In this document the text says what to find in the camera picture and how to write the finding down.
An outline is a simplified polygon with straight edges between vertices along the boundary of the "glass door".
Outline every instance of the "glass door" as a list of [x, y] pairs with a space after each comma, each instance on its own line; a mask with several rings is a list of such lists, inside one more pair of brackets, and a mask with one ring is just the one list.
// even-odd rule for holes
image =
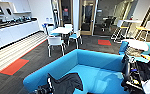
[[127, 19], [133, 0], [98, 0], [93, 35], [111, 36], [118, 20]]
[[58, 0], [60, 13], [60, 26], [64, 24], [72, 24], [72, 0]]
[[55, 26], [73, 23], [72, 0], [51, 0], [54, 13]]
[[92, 35], [96, 0], [80, 0], [79, 29], [83, 35]]

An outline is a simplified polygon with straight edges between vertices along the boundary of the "sofa cushion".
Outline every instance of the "sofa cushion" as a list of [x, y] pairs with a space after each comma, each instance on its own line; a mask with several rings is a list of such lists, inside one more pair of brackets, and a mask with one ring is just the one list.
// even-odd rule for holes
[[75, 89], [73, 94], [128, 94], [123, 90], [121, 72], [95, 68], [85, 65], [77, 65], [68, 73], [77, 72], [83, 83], [83, 91]]

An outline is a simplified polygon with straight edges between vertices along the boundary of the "sofa armrest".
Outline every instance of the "sofa armrest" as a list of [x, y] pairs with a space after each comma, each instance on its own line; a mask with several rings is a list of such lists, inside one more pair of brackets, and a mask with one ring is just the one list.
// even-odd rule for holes
[[59, 79], [76, 65], [77, 52], [72, 51], [71, 53], [66, 54], [65, 56], [28, 75], [24, 79], [23, 84], [29, 92], [32, 92], [37, 89], [38, 86], [45, 85], [47, 83], [48, 73], [50, 73], [55, 79]]

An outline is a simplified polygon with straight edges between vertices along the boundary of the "chair leg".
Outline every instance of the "chair leg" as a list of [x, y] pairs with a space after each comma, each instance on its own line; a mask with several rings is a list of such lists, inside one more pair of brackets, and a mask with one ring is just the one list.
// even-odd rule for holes
[[137, 40], [137, 38], [139, 37], [139, 35], [140, 35], [141, 31], [142, 31], [142, 30], [140, 30], [139, 34], [137, 35], [136, 40]]
[[145, 36], [145, 39], [144, 39], [144, 40], [145, 40], [145, 42], [146, 42], [146, 39], [147, 39], [147, 35], [148, 35], [148, 31], [147, 31], [146, 36]]
[[119, 29], [119, 31], [118, 31], [118, 33], [117, 33], [117, 35], [116, 35], [115, 39], [114, 39], [114, 42], [116, 42], [116, 39], [117, 39], [117, 37], [118, 37], [118, 35], [119, 35], [120, 31], [121, 31], [121, 29]]
[[76, 38], [76, 45], [77, 45], [77, 49], [78, 49], [78, 41], [77, 41], [77, 38]]
[[83, 43], [82, 43], [82, 38], [81, 38], [81, 36], [80, 36], [80, 40], [81, 40], [81, 44], [83, 44]]
[[64, 49], [66, 50], [66, 46], [65, 46], [66, 44], [65, 43], [63, 43], [63, 46], [64, 46]]
[[48, 46], [48, 50], [49, 50], [49, 57], [51, 57], [51, 55], [50, 55], [50, 45]]
[[62, 47], [62, 54], [64, 55], [64, 50], [63, 50], [63, 46], [61, 45], [61, 47]]
[[125, 38], [125, 39], [126, 39], [126, 37], [127, 37], [128, 29], [129, 29], [129, 28], [127, 28], [126, 31], [125, 31], [125, 35], [124, 35], [124, 38]]
[[117, 29], [118, 29], [118, 28], [115, 29], [114, 33], [113, 33], [112, 36], [111, 36], [111, 39], [115, 39], [115, 38], [113, 38], [113, 36], [116, 37], [115, 33], [116, 33]]
[[68, 39], [68, 42], [67, 42], [67, 45], [69, 46], [69, 41], [70, 41], [70, 38]]

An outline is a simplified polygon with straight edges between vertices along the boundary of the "glass partition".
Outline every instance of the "glass partition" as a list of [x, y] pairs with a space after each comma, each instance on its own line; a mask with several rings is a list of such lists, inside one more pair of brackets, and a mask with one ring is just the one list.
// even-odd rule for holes
[[98, 0], [93, 35], [111, 36], [118, 20], [127, 19], [133, 0]]

